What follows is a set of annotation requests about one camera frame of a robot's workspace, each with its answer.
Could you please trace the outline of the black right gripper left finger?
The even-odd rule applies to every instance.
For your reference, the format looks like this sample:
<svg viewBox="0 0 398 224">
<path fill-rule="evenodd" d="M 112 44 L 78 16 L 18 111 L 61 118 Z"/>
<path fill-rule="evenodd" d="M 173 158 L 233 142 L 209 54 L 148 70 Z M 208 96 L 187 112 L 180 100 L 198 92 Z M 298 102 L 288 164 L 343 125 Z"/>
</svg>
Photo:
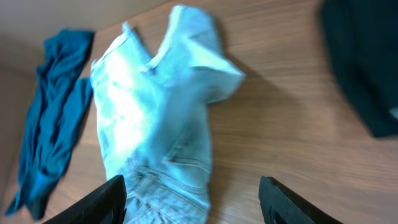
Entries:
<svg viewBox="0 0 398 224">
<path fill-rule="evenodd" d="M 124 177 L 116 175 L 44 224 L 123 224 L 126 199 Z"/>
</svg>

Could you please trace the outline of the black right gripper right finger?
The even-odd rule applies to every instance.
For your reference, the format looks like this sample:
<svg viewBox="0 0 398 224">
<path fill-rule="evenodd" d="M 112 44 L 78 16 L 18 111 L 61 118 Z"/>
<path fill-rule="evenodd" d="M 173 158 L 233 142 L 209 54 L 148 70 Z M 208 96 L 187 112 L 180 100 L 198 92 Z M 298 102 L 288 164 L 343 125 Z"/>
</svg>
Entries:
<svg viewBox="0 0 398 224">
<path fill-rule="evenodd" d="M 265 224 L 341 224 L 273 177 L 261 177 L 258 196 Z"/>
</svg>

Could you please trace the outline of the light blue denim shorts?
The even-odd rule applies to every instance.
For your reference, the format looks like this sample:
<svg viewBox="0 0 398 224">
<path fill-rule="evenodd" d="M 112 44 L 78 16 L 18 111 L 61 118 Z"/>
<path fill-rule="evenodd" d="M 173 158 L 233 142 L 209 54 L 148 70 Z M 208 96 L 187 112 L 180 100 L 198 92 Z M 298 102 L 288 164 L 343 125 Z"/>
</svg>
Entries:
<svg viewBox="0 0 398 224">
<path fill-rule="evenodd" d="M 126 223 L 205 223 L 212 143 L 207 106 L 245 74 L 223 53 L 213 18 L 176 5 L 155 56 L 128 23 L 91 66 L 108 179 L 124 177 Z"/>
</svg>

